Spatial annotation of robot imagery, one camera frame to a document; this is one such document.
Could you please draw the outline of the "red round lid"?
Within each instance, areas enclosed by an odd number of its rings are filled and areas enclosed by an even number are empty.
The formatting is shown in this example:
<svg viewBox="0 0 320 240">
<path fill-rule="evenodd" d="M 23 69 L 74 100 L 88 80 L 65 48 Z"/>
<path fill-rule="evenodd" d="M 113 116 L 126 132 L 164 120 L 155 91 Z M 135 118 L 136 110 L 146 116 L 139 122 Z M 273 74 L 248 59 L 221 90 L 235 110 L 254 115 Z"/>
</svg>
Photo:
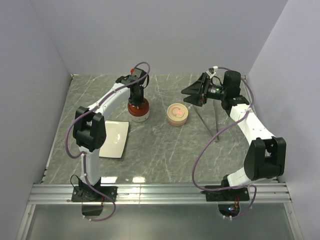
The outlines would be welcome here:
<svg viewBox="0 0 320 240">
<path fill-rule="evenodd" d="M 127 104 L 127 109 L 129 113 L 134 113 L 137 116 L 144 115 L 146 112 L 150 110 L 150 105 L 148 100 L 144 97 L 144 102 L 139 106 L 134 106 L 130 103 Z"/>
</svg>

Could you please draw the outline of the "beige round lid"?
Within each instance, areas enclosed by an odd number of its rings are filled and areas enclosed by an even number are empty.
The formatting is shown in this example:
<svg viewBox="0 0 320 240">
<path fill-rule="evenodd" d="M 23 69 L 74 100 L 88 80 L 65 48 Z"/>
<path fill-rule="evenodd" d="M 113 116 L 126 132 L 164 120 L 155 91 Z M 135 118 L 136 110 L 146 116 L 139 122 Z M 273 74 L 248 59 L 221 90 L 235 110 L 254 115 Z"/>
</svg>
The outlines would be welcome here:
<svg viewBox="0 0 320 240">
<path fill-rule="evenodd" d="M 173 120 L 182 120 L 188 118 L 189 111 L 181 103 L 173 103 L 166 110 L 166 117 Z"/>
</svg>

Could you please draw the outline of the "metal lunch tin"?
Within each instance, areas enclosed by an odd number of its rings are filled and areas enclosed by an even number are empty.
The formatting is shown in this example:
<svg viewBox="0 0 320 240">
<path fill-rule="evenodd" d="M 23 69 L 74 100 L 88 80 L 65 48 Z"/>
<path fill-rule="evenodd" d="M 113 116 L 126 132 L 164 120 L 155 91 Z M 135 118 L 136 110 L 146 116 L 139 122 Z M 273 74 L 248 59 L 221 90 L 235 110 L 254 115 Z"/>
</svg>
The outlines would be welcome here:
<svg viewBox="0 0 320 240">
<path fill-rule="evenodd" d="M 141 122 L 146 121 L 149 118 L 149 115 L 150 115 L 150 111 L 146 112 L 143 115 L 136 115 L 133 112 L 129 112 L 129 116 L 130 116 L 131 120 L 136 123 L 141 123 Z"/>
</svg>

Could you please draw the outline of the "pink lunch bowl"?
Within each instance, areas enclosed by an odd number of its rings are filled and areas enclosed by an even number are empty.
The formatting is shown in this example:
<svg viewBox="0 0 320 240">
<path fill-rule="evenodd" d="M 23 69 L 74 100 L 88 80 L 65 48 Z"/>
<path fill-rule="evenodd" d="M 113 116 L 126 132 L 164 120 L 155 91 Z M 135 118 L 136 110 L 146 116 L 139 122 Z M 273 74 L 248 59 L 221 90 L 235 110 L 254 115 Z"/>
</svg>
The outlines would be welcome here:
<svg viewBox="0 0 320 240">
<path fill-rule="evenodd" d="M 187 122 L 187 118 L 184 119 L 178 119 L 174 120 L 171 118 L 167 118 L 167 121 L 169 122 L 170 125 L 175 126 L 175 127 L 180 127 L 183 126 Z"/>
</svg>

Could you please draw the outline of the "metal serving tongs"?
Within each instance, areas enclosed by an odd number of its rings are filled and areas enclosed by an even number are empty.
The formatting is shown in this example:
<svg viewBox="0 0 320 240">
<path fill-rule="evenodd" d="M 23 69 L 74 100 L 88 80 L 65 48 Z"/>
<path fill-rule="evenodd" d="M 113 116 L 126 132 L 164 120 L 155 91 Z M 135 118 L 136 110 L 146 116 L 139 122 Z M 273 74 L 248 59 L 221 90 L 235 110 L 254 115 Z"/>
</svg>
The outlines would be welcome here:
<svg viewBox="0 0 320 240">
<path fill-rule="evenodd" d="M 193 106 L 192 108 L 200 122 L 203 124 L 206 132 L 212 138 L 219 131 L 216 101 L 213 100 L 208 106 Z"/>
</svg>

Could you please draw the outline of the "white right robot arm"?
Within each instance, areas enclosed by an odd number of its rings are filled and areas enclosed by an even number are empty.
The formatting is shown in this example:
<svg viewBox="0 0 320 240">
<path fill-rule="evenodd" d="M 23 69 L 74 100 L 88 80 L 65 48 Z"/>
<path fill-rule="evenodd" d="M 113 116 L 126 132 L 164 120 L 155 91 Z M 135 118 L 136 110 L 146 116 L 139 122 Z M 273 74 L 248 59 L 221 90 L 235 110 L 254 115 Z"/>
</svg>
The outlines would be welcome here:
<svg viewBox="0 0 320 240">
<path fill-rule="evenodd" d="M 209 68 L 200 77 L 181 91 L 186 97 L 184 102 L 201 107 L 207 100 L 218 100 L 227 115 L 233 120 L 230 127 L 238 126 L 244 134 L 249 148 L 243 167 L 226 175 L 220 191 L 226 200 L 238 195 L 239 188 L 247 188 L 251 183 L 280 177 L 285 171 L 287 143 L 284 138 L 276 137 L 262 124 L 253 111 L 254 97 L 250 100 L 241 95 L 241 84 L 246 84 L 238 71 L 224 69 L 223 80 L 219 85 L 213 83 L 217 67 Z"/>
</svg>

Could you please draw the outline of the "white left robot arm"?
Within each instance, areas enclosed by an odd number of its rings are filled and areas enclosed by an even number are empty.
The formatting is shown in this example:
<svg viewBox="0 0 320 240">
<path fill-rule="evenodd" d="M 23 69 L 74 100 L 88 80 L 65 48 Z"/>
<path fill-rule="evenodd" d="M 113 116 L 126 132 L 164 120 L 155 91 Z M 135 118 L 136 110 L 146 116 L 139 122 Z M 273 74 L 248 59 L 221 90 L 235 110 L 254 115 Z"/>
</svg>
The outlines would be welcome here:
<svg viewBox="0 0 320 240">
<path fill-rule="evenodd" d="M 107 139 L 105 121 L 123 102 L 127 102 L 128 112 L 135 122 L 148 119 L 150 105 L 144 97 L 144 89 L 149 84 L 148 72 L 133 68 L 129 75 L 121 76 L 113 87 L 96 103 L 79 107 L 75 113 L 72 136 L 80 150 L 81 175 L 75 194 L 89 201 L 104 197 L 99 171 L 99 151 Z"/>
</svg>

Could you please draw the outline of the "white square plate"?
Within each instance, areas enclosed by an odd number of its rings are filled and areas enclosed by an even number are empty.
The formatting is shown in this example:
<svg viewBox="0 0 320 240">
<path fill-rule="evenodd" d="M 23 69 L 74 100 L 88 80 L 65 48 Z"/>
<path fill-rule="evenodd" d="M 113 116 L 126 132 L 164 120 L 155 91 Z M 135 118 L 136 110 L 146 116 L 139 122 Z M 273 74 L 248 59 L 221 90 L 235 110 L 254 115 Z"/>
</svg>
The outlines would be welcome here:
<svg viewBox="0 0 320 240">
<path fill-rule="evenodd" d="M 106 140 L 99 149 L 100 158 L 122 158 L 129 133 L 129 126 L 129 121 L 105 121 Z"/>
</svg>

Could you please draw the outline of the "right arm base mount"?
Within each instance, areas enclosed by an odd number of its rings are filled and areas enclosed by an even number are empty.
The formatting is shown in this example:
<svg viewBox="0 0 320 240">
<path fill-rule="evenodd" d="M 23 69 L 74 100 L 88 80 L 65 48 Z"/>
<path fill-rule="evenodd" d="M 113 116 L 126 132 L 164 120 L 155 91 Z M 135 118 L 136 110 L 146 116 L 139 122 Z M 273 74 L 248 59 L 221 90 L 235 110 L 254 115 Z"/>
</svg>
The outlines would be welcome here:
<svg viewBox="0 0 320 240">
<path fill-rule="evenodd" d="M 205 195 L 207 202 L 218 202 L 218 210 L 223 218 L 237 218 L 241 215 L 240 202 L 250 200 L 249 190 L 247 187 L 232 188 L 219 191 L 201 191 Z"/>
</svg>

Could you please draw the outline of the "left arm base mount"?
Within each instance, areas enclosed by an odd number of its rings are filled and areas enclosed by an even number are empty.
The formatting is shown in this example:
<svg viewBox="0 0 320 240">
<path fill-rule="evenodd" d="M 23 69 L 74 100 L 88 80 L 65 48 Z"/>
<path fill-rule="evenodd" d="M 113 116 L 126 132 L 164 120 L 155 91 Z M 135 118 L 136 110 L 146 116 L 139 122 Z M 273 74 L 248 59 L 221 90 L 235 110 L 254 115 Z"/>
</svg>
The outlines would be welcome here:
<svg viewBox="0 0 320 240">
<path fill-rule="evenodd" d="M 81 212 L 85 217 L 99 217 L 104 209 L 104 203 L 115 203 L 117 198 L 117 186 L 102 186 L 99 180 L 92 187 L 73 174 L 70 177 L 73 187 L 71 202 L 82 203 Z"/>
</svg>

